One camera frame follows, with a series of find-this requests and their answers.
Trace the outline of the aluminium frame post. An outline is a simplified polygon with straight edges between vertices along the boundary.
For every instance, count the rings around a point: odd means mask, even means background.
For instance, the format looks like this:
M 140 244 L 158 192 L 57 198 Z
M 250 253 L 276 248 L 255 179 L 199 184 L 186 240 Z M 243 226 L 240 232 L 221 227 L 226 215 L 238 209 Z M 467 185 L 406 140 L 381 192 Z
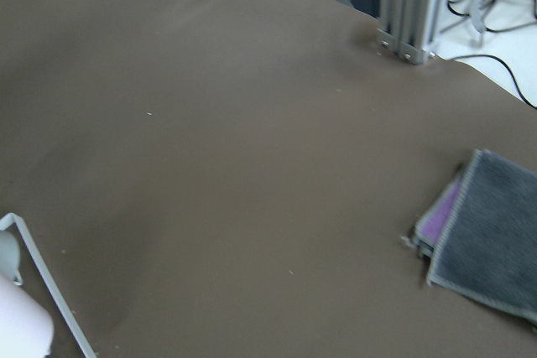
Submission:
M 422 65 L 436 52 L 446 0 L 380 0 L 378 42 L 403 61 Z

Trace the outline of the purple cloth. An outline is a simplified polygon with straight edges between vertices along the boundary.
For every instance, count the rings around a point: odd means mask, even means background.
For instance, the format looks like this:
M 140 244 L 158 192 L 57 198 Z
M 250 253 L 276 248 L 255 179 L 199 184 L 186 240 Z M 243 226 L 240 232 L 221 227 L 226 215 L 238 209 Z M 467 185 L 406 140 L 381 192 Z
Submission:
M 416 226 L 417 237 L 435 247 L 450 216 L 461 188 L 461 177 L 455 177 L 442 191 L 433 205 L 425 212 Z

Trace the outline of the grey folded cloth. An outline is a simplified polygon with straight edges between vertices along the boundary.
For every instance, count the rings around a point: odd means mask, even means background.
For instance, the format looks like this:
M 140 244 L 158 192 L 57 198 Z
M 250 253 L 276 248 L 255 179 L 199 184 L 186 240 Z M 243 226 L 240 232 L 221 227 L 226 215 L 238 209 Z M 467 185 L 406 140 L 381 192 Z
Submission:
M 420 220 L 407 245 L 429 258 L 427 283 L 534 324 L 535 172 L 477 150 L 457 176 L 461 188 L 435 247 L 417 237 Z

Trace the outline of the pink cup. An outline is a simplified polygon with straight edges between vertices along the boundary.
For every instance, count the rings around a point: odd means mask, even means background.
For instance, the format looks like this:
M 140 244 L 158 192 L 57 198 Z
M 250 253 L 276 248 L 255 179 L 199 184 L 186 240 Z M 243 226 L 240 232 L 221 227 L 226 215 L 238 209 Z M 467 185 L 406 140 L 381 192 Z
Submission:
M 1 275 L 1 357 L 47 357 L 55 327 L 50 314 Z

